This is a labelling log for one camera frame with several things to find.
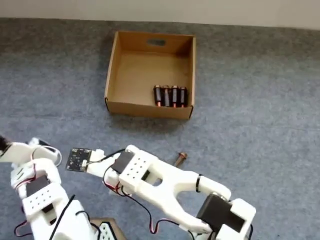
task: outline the white plastic bracket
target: white plastic bracket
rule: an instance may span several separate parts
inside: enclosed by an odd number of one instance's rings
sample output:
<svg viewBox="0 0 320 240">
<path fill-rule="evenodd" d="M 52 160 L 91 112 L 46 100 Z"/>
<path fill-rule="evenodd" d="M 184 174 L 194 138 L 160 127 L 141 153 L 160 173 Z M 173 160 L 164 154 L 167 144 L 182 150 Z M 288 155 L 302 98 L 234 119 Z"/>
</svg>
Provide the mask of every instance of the white plastic bracket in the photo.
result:
<svg viewBox="0 0 320 240">
<path fill-rule="evenodd" d="M 117 237 L 112 230 L 111 224 L 108 221 L 104 221 L 100 224 L 100 239 L 99 240 L 117 240 Z"/>
</svg>

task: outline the red wire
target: red wire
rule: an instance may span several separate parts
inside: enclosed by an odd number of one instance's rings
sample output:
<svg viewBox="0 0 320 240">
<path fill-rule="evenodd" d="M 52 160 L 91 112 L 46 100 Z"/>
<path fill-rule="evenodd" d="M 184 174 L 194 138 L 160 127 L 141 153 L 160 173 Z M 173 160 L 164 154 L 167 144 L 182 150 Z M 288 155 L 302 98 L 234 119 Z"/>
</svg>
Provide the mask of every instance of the red wire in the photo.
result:
<svg viewBox="0 0 320 240">
<path fill-rule="evenodd" d="M 36 180 L 36 177 L 37 177 L 37 173 L 36 173 L 36 164 L 33 164 L 33 177 L 29 177 L 21 182 L 19 182 L 17 184 L 17 186 L 14 188 L 14 190 L 17 190 L 22 184 L 25 184 L 25 183 L 30 183 L 34 180 Z"/>
<path fill-rule="evenodd" d="M 18 229 L 19 229 L 20 227 L 22 227 L 22 226 L 25 226 L 26 224 L 27 224 L 27 220 L 24 220 L 22 223 L 18 224 L 18 225 L 14 228 L 14 231 L 13 231 L 13 232 L 14 232 L 14 235 L 15 235 L 16 237 L 21 238 L 21 237 L 25 237 L 25 236 L 32 235 L 31 232 L 26 233 L 26 234 L 22 234 L 22 235 L 20 235 L 20 234 L 18 233 Z"/>
</svg>

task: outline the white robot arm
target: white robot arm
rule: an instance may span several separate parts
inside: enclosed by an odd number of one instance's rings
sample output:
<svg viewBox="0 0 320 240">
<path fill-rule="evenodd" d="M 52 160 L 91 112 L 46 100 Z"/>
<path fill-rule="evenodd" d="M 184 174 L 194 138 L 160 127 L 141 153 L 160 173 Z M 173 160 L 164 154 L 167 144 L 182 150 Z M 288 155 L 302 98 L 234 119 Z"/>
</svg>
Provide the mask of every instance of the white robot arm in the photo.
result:
<svg viewBox="0 0 320 240">
<path fill-rule="evenodd" d="M 67 170 L 101 177 L 104 184 L 121 195 L 136 194 L 160 208 L 180 228 L 197 240 L 244 240 L 256 209 L 242 199 L 230 201 L 231 191 L 224 185 L 193 171 L 183 171 L 133 145 L 105 156 L 100 149 L 73 148 Z M 161 184 L 155 186 L 157 179 Z M 176 197 L 182 191 L 207 195 L 198 215 L 185 212 Z"/>
<path fill-rule="evenodd" d="M 0 162 L 11 162 L 11 186 L 22 199 L 26 221 L 35 240 L 116 239 L 108 223 L 93 230 L 84 208 L 74 195 L 68 198 L 55 163 L 60 152 L 33 138 L 28 144 L 0 136 Z M 14 230 L 18 236 L 18 227 Z"/>
</svg>

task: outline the screw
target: screw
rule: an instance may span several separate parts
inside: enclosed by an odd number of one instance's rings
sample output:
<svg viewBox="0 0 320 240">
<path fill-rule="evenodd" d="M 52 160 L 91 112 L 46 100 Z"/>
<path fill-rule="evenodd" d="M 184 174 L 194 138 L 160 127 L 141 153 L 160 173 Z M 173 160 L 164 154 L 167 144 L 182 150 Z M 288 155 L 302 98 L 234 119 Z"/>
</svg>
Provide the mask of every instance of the screw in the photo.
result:
<svg viewBox="0 0 320 240">
<path fill-rule="evenodd" d="M 186 154 L 185 152 L 179 152 L 179 157 L 175 161 L 174 166 L 176 168 L 180 167 L 180 165 L 184 163 L 184 161 L 187 159 L 187 157 L 188 157 L 188 154 Z"/>
</svg>

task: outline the gray carpet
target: gray carpet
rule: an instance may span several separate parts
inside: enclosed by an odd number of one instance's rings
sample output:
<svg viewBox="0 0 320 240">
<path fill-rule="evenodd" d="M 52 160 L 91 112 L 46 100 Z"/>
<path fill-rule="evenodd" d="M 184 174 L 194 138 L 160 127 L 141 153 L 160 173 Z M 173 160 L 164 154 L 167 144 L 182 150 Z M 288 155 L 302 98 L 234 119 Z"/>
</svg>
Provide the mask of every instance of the gray carpet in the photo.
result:
<svg viewBox="0 0 320 240">
<path fill-rule="evenodd" d="M 196 97 L 189 121 L 111 116 L 105 79 L 117 30 L 195 34 Z M 134 144 L 202 173 L 257 209 L 253 240 L 320 239 L 320 32 L 184 23 L 0 19 L 0 132 L 59 148 L 63 187 L 92 217 L 114 217 L 129 240 L 189 239 L 110 196 L 101 179 L 65 171 L 71 147 L 106 153 Z M 24 219 L 0 168 L 0 239 Z M 196 214 L 204 196 L 179 196 Z M 163 217 L 150 206 L 155 219 Z"/>
</svg>

